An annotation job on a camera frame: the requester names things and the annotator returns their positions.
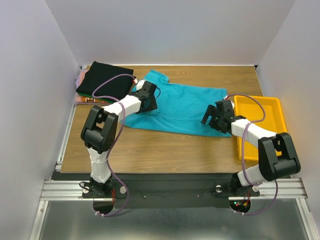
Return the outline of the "lilac folded t shirt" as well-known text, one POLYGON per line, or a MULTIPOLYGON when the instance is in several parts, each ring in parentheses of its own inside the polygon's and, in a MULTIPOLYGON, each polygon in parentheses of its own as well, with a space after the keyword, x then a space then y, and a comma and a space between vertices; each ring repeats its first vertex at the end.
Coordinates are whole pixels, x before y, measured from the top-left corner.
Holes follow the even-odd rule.
POLYGON ((87 72, 88 72, 88 70, 86 70, 86 69, 83 69, 80 71, 79 76, 77 77, 77 80, 75 82, 75 85, 77 88, 82 84, 87 72))

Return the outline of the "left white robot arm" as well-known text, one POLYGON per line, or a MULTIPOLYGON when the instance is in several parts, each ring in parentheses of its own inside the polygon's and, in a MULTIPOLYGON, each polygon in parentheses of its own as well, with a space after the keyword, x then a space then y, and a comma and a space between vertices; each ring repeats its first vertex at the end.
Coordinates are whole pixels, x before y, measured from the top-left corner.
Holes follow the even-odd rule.
POLYGON ((91 173, 88 182, 81 182, 84 198, 107 198, 113 194, 112 171, 109 156, 124 128, 126 117, 151 112, 158 108, 155 92, 157 86, 142 80, 136 84, 136 91, 121 100, 100 107, 93 106, 80 138, 89 153, 91 173))

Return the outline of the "black folded t shirt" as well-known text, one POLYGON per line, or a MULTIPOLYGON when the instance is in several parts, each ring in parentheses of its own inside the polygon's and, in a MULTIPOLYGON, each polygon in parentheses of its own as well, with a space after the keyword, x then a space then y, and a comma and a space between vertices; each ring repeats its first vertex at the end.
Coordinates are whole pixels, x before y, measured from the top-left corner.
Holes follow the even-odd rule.
POLYGON ((122 100, 134 83, 134 70, 94 61, 76 92, 82 96, 109 96, 122 100))

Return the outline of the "left side aluminium rail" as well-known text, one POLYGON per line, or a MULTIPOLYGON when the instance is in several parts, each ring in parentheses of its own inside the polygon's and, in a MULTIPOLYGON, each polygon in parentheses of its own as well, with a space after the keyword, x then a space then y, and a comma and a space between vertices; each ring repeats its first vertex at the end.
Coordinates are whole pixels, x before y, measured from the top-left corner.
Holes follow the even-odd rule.
POLYGON ((56 171, 60 172, 61 168, 62 168, 66 147, 68 144, 68 139, 69 139, 70 131, 72 128, 73 119, 75 116, 75 111, 76 111, 76 106, 73 104, 71 107, 71 110, 70 110, 70 114, 69 114, 68 121, 66 124, 64 136, 63 136, 62 143, 60 146, 59 154, 58 154, 58 157, 56 160, 55 169, 54 169, 55 172, 56 171))

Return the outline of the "aluminium extrusion rail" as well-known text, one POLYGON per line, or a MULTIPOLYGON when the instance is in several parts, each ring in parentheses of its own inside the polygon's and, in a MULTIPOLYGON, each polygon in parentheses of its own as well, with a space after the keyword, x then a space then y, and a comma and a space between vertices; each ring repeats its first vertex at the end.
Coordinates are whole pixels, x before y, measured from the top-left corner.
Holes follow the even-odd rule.
MULTIPOLYGON (((277 199, 306 199, 308 197, 301 178, 278 179, 277 199)), ((259 196, 250 195, 251 200, 271 200, 275 196, 275 184, 265 182, 259 186, 259 196)), ((46 180, 43 183, 42 201, 85 201, 78 180, 46 180)))

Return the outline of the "yellow plastic tray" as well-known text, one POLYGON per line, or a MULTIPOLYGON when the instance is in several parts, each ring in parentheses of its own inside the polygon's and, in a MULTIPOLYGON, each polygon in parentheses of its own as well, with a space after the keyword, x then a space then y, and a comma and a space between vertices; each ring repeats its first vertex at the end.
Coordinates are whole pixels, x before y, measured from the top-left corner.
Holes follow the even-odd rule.
POLYGON ((256 125, 277 134, 287 131, 280 100, 276 97, 253 96, 254 100, 236 95, 234 97, 235 114, 249 121, 264 119, 256 125))

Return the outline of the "teal t shirt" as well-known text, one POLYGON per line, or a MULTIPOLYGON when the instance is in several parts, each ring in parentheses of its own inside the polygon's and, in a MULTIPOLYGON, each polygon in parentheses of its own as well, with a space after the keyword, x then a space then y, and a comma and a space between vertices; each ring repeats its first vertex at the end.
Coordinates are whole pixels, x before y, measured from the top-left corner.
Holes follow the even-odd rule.
POLYGON ((157 109, 127 116, 126 127, 203 137, 231 137, 229 133, 201 124, 208 105, 214 105, 227 95, 225 88, 170 83, 166 75, 153 69, 144 79, 158 87, 155 91, 157 109))

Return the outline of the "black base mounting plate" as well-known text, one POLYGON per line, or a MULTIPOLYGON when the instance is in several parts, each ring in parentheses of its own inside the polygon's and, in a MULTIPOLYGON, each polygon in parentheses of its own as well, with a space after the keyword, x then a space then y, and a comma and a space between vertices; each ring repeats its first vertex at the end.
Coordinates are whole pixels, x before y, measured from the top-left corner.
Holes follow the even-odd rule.
MULTIPOLYGON (((112 177, 113 193, 105 198, 85 198, 92 201, 96 211, 112 209, 169 209, 169 208, 234 208, 247 211, 251 194, 260 195, 259 186, 248 186, 232 193, 231 173, 120 173, 112 177)), ((63 174, 55 172, 50 181, 88 182, 88 173, 63 174)), ((278 183, 274 183, 277 199, 278 183)))

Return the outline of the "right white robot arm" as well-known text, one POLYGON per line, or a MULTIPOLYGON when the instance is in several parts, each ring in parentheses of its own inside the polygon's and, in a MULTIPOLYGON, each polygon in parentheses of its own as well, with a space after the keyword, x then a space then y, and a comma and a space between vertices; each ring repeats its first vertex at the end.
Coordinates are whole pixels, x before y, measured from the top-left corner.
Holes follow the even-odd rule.
POLYGON ((242 115, 235 115, 231 100, 223 99, 208 105, 201 124, 223 134, 231 134, 242 140, 242 152, 245 142, 258 150, 258 164, 232 175, 229 188, 235 195, 242 195, 249 186, 258 186, 264 182, 289 177, 301 171, 300 160, 292 137, 287 132, 275 133, 266 130, 242 115))

